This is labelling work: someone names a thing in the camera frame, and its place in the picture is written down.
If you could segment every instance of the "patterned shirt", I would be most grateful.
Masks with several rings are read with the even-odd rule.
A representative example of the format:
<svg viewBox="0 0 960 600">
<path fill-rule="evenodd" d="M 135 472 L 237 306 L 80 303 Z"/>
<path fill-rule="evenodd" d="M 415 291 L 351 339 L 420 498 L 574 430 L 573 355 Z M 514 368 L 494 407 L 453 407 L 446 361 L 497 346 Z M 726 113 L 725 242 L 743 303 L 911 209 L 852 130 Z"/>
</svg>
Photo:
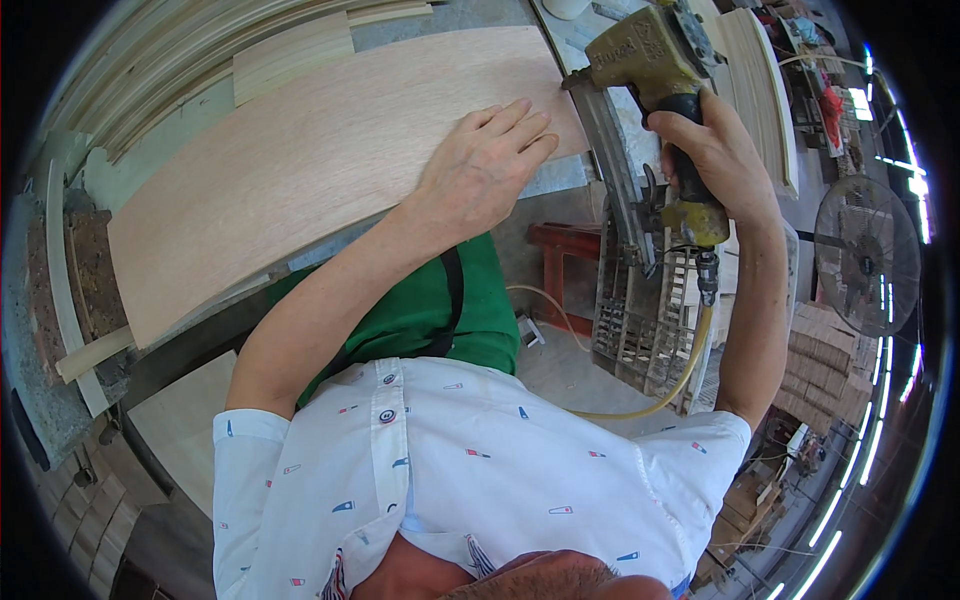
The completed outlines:
<svg viewBox="0 0 960 600">
<path fill-rule="evenodd" d="M 217 595 L 343 600 L 399 532 L 477 578 L 569 548 L 679 596 L 749 439 L 713 412 L 631 441 L 492 369 L 354 365 L 291 421 L 214 419 Z"/>
</svg>

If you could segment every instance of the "fan guard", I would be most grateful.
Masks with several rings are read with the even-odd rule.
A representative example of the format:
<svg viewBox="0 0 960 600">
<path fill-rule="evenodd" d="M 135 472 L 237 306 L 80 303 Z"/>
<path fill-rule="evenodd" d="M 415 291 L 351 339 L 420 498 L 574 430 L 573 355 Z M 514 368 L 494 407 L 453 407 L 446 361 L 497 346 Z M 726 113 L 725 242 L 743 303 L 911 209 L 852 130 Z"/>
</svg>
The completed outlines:
<svg viewBox="0 0 960 600">
<path fill-rule="evenodd" d="M 869 337 L 903 327 L 920 294 L 920 243 L 893 191 L 862 175 L 836 182 L 813 242 L 827 300 L 850 327 Z"/>
</svg>

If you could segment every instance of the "hand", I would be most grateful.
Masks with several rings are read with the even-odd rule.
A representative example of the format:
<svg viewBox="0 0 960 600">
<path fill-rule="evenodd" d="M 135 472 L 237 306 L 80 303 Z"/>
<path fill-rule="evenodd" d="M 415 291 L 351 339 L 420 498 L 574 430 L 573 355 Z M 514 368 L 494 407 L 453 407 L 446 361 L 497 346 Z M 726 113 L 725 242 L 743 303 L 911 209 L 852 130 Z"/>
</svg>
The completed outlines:
<svg viewBox="0 0 960 600">
<path fill-rule="evenodd" d="M 667 111 L 651 114 L 647 125 L 693 159 L 707 188 L 738 225 L 779 223 L 773 183 L 736 110 L 705 87 L 700 92 L 700 108 L 703 125 Z M 676 188 L 670 150 L 663 149 L 662 168 Z"/>
<path fill-rule="evenodd" d="M 523 118 L 531 106 L 523 98 L 464 117 L 427 162 L 417 191 L 398 207 L 441 240 L 443 250 L 506 219 L 520 191 L 557 150 L 560 137 L 543 135 L 549 114 Z"/>
</svg>

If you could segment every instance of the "green apron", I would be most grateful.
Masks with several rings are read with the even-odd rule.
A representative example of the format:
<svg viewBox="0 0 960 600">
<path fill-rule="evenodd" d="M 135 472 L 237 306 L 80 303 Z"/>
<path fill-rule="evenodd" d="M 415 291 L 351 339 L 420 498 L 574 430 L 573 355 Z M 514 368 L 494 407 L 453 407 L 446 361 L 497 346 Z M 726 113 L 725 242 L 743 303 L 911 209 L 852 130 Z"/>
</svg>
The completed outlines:
<svg viewBox="0 0 960 600">
<path fill-rule="evenodd" d="M 516 374 L 520 334 L 507 296 L 493 238 L 484 233 L 457 246 L 464 272 L 464 307 L 447 358 Z M 316 267 L 296 271 L 267 288 L 276 304 Z M 352 363 L 377 358 L 413 358 L 431 334 L 450 320 L 450 295 L 440 258 L 434 258 L 395 285 L 353 329 L 345 344 Z M 297 401 L 303 406 L 327 379 L 329 367 L 310 382 Z"/>
</svg>

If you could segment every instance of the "black rubber grip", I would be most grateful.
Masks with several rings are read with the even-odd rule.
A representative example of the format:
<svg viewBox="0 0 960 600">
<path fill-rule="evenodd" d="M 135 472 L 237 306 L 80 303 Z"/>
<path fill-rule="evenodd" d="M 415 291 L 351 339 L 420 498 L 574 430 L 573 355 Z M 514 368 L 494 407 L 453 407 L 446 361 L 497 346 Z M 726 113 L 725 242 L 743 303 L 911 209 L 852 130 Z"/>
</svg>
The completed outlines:
<svg viewBox="0 0 960 600">
<path fill-rule="evenodd" d="M 700 111 L 700 96 L 697 94 L 674 94 L 660 100 L 657 110 L 669 110 L 683 115 L 697 125 L 704 124 L 704 115 Z M 673 148 L 673 168 L 680 184 L 680 198 L 692 203 L 717 202 L 700 173 L 693 166 L 693 160 L 680 148 Z"/>
</svg>

